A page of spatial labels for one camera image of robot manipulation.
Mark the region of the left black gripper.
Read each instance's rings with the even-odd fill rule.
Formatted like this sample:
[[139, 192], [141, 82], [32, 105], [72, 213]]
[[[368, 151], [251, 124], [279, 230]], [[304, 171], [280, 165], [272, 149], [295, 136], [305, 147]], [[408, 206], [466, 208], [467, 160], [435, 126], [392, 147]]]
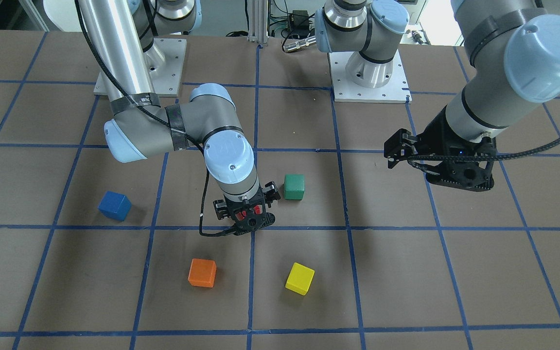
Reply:
[[384, 142], [383, 154], [387, 159], [387, 168], [393, 169], [398, 162], [413, 155], [448, 155], [449, 151], [445, 151], [445, 146], [454, 140], [455, 133], [446, 120], [445, 110], [442, 109], [419, 135], [413, 136], [407, 129], [398, 129]]

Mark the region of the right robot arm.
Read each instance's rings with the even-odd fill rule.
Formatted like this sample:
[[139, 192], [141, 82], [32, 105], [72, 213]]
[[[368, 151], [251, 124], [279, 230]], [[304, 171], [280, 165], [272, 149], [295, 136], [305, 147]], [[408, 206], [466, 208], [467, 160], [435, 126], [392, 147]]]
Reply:
[[200, 146], [207, 171], [224, 197], [214, 202], [219, 219], [238, 224], [268, 223], [280, 193], [262, 184], [227, 89], [202, 84], [183, 102], [179, 95], [187, 43], [167, 34], [198, 26], [197, 0], [76, 0], [82, 33], [100, 77], [95, 93], [107, 95], [113, 117], [103, 133], [115, 159], [133, 162]]

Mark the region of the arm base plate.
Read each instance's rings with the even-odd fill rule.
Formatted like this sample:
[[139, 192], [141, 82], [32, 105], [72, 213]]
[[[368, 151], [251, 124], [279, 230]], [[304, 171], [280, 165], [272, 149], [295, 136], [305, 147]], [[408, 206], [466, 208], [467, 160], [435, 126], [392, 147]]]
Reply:
[[336, 102], [404, 104], [413, 100], [398, 52], [384, 64], [369, 62], [358, 52], [332, 52], [328, 58]]
[[147, 51], [134, 37], [92, 37], [91, 43], [105, 66], [95, 94], [111, 100], [143, 92], [178, 97], [187, 48], [184, 38], [152, 38]]

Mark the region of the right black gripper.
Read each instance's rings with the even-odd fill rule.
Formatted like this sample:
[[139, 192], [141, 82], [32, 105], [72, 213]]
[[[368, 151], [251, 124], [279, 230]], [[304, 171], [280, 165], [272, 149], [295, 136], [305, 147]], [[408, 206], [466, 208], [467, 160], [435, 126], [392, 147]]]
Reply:
[[238, 197], [235, 201], [229, 199], [227, 195], [224, 196], [224, 199], [219, 199], [213, 202], [213, 207], [216, 212], [216, 216], [219, 220], [222, 220], [226, 217], [229, 217], [228, 212], [228, 201], [233, 202], [262, 202], [265, 204], [265, 208], [271, 208], [274, 201], [281, 200], [280, 192], [278, 186], [276, 186], [274, 181], [267, 183], [264, 188], [260, 185], [257, 188], [257, 191], [251, 198], [247, 198], [246, 195], [242, 195]]

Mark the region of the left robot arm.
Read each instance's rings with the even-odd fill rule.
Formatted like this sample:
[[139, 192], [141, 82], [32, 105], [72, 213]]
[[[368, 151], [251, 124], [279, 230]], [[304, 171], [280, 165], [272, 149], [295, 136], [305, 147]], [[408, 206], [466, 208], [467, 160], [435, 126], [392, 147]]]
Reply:
[[[537, 106], [560, 95], [560, 15], [533, 0], [453, 0], [475, 77], [451, 100], [422, 135], [402, 131], [385, 144], [389, 168], [406, 161], [427, 172], [421, 161], [443, 164], [504, 161], [528, 157], [560, 144], [560, 137], [535, 149], [491, 156], [480, 146]], [[353, 52], [355, 82], [367, 70], [390, 66], [409, 15], [395, 0], [328, 0], [314, 14], [317, 46], [323, 53]]]

